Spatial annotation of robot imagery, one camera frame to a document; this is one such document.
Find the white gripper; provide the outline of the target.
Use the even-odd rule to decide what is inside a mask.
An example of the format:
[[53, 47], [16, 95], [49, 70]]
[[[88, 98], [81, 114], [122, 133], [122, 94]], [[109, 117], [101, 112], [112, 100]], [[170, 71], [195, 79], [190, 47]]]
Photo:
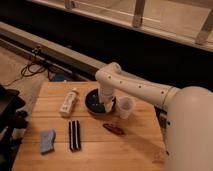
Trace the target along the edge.
[[104, 103], [103, 106], [106, 112], [110, 112], [113, 109], [115, 90], [112, 87], [101, 85], [99, 87], [99, 99], [101, 103]]

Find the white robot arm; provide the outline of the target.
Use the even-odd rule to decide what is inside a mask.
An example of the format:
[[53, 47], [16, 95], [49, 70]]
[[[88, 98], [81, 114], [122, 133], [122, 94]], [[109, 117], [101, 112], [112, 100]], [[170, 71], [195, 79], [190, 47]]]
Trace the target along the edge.
[[167, 113], [165, 171], [213, 171], [213, 92], [125, 77], [115, 62], [99, 69], [95, 78], [104, 104], [117, 88]]

